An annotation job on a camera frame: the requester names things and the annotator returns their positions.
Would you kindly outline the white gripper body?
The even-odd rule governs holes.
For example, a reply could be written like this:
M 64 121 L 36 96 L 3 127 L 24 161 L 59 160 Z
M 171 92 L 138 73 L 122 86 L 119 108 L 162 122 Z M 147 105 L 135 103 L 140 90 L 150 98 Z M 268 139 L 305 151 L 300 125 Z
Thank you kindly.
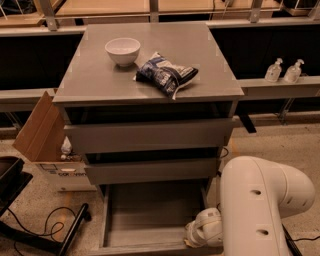
M 185 244 L 192 248 L 219 247 L 223 244 L 222 217 L 217 208 L 201 211 L 185 226 Z

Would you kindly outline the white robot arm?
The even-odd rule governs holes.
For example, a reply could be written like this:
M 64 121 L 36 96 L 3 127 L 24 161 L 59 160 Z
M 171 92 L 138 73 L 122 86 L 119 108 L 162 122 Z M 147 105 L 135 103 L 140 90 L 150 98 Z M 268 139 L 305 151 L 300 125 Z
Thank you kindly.
M 220 180 L 220 207 L 201 211 L 186 225 L 193 248 L 224 248 L 224 256 L 291 256 L 281 220 L 303 213 L 315 187 L 302 171 L 265 159 L 230 160 Z

